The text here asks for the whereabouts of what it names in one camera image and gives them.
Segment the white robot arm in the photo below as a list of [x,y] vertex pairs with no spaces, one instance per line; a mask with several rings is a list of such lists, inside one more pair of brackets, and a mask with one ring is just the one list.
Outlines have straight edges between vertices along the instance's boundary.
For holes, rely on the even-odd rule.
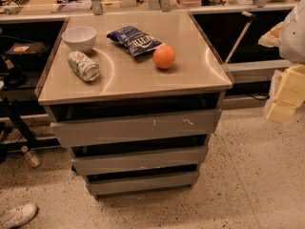
[[274,72],[266,104],[268,120],[286,122],[305,101],[305,0],[300,0],[283,22],[262,35],[258,44],[279,47],[280,56],[292,63],[283,73]]

